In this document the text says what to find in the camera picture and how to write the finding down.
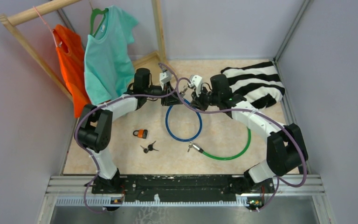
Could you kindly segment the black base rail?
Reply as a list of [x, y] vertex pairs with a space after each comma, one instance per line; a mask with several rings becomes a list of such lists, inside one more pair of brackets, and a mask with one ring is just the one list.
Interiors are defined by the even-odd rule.
[[233, 202], [241, 194], [273, 193], [272, 179], [251, 184], [243, 175], [121, 175], [96, 178], [93, 194], [124, 195], [125, 202]]

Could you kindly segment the orange padlock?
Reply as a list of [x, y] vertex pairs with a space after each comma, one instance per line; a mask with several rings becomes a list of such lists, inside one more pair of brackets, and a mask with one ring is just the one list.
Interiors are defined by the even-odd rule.
[[134, 130], [132, 135], [141, 139], [146, 139], [148, 136], [148, 130], [147, 129]]

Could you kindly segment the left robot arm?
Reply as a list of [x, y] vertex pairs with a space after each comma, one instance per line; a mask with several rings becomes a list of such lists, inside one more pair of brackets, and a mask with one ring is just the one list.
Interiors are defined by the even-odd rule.
[[149, 69], [140, 68], [136, 70], [133, 82], [120, 97], [101, 105], [87, 104], [83, 108], [74, 138], [90, 154], [96, 165], [97, 175], [92, 182], [103, 185], [110, 193], [118, 192], [121, 187], [119, 170], [108, 150], [113, 121], [140, 109], [148, 100], [160, 100], [162, 106], [181, 103], [171, 85], [171, 79], [176, 78], [176, 74], [165, 66], [161, 70], [159, 85], [152, 85]]

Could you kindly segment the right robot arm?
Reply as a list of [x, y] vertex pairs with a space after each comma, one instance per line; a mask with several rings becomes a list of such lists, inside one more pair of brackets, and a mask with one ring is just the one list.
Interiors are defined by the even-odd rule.
[[244, 173], [247, 191], [256, 192], [264, 180], [282, 177], [299, 166], [306, 166], [308, 154], [299, 126], [285, 126], [260, 112], [241, 94], [232, 92], [226, 76], [215, 75], [210, 81], [212, 89], [209, 91], [204, 87], [202, 77], [190, 77], [188, 86], [193, 89], [191, 106], [200, 111], [216, 106], [220, 112], [261, 136], [267, 144], [266, 159]]

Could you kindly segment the wooden clothes rack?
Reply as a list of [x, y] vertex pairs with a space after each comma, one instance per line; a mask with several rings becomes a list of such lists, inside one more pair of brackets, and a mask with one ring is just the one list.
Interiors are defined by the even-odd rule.
[[[65, 26], [78, 34], [83, 35], [85, 34], [85, 29], [91, 27], [86, 24], [91, 18], [91, 7], [76, 7], [69, 12], [67, 7], [71, 7], [76, 3], [76, 0], [50, 0], [49, 2], [11, 16], [0, 14], [1, 24], [11, 33], [25, 51], [28, 52], [28, 54], [69, 99], [72, 99], [72, 96], [64, 82], [48, 65], [45, 58], [37, 52], [28, 39], [21, 33], [17, 26], [32, 21], [40, 15], [56, 12]], [[141, 28], [137, 30], [137, 34], [141, 37], [141, 46], [151, 47], [151, 50], [147, 51], [145, 55], [132, 55], [135, 59], [132, 62], [133, 66], [135, 68], [147, 67], [151, 71], [156, 71], [158, 62], [168, 63], [165, 50], [161, 2], [159, 0], [141, 0], [134, 2], [133, 6], [136, 8], [135, 16], [141, 23]]]

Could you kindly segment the teal t-shirt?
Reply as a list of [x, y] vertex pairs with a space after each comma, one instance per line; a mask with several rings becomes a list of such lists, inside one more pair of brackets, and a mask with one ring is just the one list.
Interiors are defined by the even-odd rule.
[[117, 6], [110, 6], [97, 34], [88, 35], [84, 81], [92, 104], [118, 98], [134, 78], [135, 69], [128, 46], [135, 41], [132, 31], [137, 24], [132, 15]]

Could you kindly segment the blue cable lock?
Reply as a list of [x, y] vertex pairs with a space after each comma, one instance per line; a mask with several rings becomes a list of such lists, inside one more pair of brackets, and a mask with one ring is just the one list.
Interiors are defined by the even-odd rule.
[[180, 141], [180, 142], [190, 142], [190, 141], [193, 141], [195, 139], [197, 139], [199, 137], [199, 135], [201, 134], [202, 132], [202, 128], [203, 128], [203, 121], [202, 121], [202, 117], [200, 115], [199, 112], [196, 112], [196, 115], [198, 117], [198, 120], [199, 120], [199, 129], [197, 131], [197, 133], [191, 137], [191, 138], [187, 138], [187, 139], [183, 139], [183, 138], [179, 138], [177, 137], [170, 129], [169, 127], [169, 116], [170, 116], [170, 113], [171, 113], [171, 110], [173, 109], [173, 105], [169, 106], [168, 109], [167, 109], [167, 112], [165, 114], [165, 128], [168, 132], [168, 134], [174, 139], [174, 140], [177, 140], [177, 141]]

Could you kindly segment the silver blue lock keys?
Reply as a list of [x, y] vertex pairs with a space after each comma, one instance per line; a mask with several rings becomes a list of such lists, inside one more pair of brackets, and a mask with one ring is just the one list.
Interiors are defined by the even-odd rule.
[[184, 97], [185, 94], [186, 94], [186, 92], [187, 92], [187, 90], [188, 90], [188, 87], [187, 87], [187, 86], [184, 86], [184, 89], [179, 92], [179, 95], [180, 95], [181, 97]]

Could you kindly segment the black white striped cloth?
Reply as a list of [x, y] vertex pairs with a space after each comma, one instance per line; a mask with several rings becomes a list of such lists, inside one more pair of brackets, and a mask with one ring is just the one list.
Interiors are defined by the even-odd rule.
[[220, 72], [227, 77], [233, 93], [242, 95], [257, 109], [277, 104], [286, 93], [272, 61], [242, 68], [226, 67]]

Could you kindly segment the orange garment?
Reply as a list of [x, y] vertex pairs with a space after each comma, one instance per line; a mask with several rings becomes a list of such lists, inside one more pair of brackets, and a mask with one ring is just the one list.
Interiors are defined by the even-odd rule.
[[84, 49], [81, 37], [58, 24], [53, 29], [56, 52], [65, 85], [72, 96], [74, 117], [79, 118], [83, 107], [90, 104], [84, 81]]

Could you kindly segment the green cable lock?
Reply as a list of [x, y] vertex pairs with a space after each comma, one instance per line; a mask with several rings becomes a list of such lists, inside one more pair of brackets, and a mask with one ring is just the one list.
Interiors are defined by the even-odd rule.
[[223, 133], [216, 139], [210, 140], [209, 146], [194, 142], [201, 134], [202, 128], [191, 138], [182, 140], [188, 143], [188, 152], [195, 149], [204, 156], [218, 161], [234, 160], [242, 156], [250, 147], [252, 133], [249, 128], [243, 128], [233, 133]]

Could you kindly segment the black keys bunch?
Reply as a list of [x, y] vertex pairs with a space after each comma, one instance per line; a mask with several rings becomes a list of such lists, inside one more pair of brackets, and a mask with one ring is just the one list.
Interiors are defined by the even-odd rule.
[[156, 141], [152, 142], [151, 144], [149, 144], [147, 147], [144, 147], [144, 146], [140, 146], [143, 150], [143, 152], [145, 154], [151, 152], [151, 151], [156, 151], [156, 152], [159, 152], [159, 150], [155, 149], [154, 148], [154, 144], [156, 143]]

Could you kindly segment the pink hanger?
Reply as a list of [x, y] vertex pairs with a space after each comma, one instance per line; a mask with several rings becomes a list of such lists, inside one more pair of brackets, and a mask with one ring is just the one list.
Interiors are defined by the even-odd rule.
[[38, 9], [33, 6], [33, 9], [34, 11], [37, 13], [38, 17], [42, 20], [43, 24], [48, 28], [49, 32], [51, 33], [52, 35], [52, 38], [53, 38], [53, 41], [54, 41], [54, 44], [55, 44], [55, 47], [60, 47], [61, 46], [61, 43], [58, 43], [56, 38], [55, 38], [55, 34], [54, 34], [54, 30], [50, 27], [50, 25], [48, 24], [48, 22], [43, 18], [43, 16], [40, 14], [40, 12], [38, 11]]

